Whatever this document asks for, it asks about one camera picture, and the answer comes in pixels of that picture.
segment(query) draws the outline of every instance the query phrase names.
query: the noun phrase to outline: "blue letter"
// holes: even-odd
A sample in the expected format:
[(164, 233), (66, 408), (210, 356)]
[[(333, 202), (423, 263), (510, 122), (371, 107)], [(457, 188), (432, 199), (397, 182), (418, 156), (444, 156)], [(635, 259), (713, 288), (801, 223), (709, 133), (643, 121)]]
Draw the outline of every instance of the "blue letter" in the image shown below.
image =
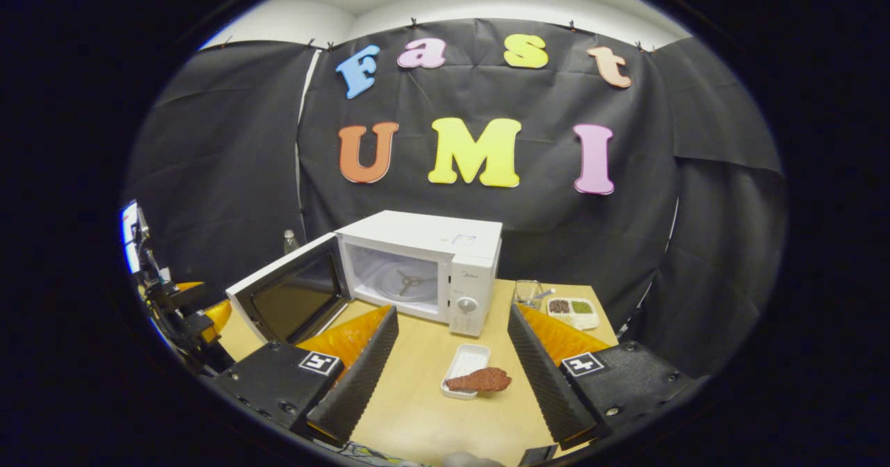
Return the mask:
[(371, 88), (371, 85), (374, 84), (374, 78), (365, 76), (365, 72), (372, 74), (372, 72), (378, 70), (378, 64), (374, 62), (371, 56), (378, 55), (379, 52), (379, 46), (369, 45), (361, 52), (337, 65), (337, 72), (343, 74), (343, 77), (346, 79), (346, 86), (349, 87), (346, 99), (352, 99), (359, 93)]

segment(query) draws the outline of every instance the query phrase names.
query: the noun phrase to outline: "microwave control panel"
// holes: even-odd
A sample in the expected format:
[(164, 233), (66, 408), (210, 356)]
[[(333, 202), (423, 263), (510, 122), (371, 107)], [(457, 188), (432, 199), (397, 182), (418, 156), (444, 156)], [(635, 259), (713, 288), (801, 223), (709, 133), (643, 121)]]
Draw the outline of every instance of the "microwave control panel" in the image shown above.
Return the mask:
[(451, 261), (448, 327), (478, 337), (492, 306), (492, 261), (457, 256)]

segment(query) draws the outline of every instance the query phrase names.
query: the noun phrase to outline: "microwave door window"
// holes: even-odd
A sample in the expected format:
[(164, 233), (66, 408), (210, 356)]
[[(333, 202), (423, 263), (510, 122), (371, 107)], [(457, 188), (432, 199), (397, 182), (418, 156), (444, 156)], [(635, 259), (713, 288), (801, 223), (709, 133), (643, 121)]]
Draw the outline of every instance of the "microwave door window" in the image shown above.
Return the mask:
[(438, 312), (439, 265), (351, 245), (356, 293), (374, 302), (404, 303), (431, 314)]
[(289, 341), (328, 302), (334, 302), (337, 293), (330, 256), (323, 256), (258, 290), (254, 307), (277, 338)]

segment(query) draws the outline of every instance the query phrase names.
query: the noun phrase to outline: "brown food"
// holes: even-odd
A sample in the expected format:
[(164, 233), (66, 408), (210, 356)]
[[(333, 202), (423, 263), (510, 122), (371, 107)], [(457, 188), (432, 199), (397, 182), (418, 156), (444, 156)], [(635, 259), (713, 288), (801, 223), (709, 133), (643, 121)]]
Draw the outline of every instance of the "brown food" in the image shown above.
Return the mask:
[(568, 300), (550, 300), (550, 312), (553, 314), (565, 314), (569, 312)]
[(447, 379), (451, 391), (503, 391), (512, 382), (500, 368), (483, 368), (462, 377)]

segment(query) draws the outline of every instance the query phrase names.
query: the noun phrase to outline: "microwave dial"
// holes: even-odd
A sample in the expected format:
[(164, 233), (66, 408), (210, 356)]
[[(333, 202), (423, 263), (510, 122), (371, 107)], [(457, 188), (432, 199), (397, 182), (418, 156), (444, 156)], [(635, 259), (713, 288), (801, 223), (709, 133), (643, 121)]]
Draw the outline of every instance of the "microwave dial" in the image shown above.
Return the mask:
[(477, 306), (479, 306), (479, 302), (470, 297), (461, 297), (458, 299), (458, 309), (464, 314), (476, 311)]

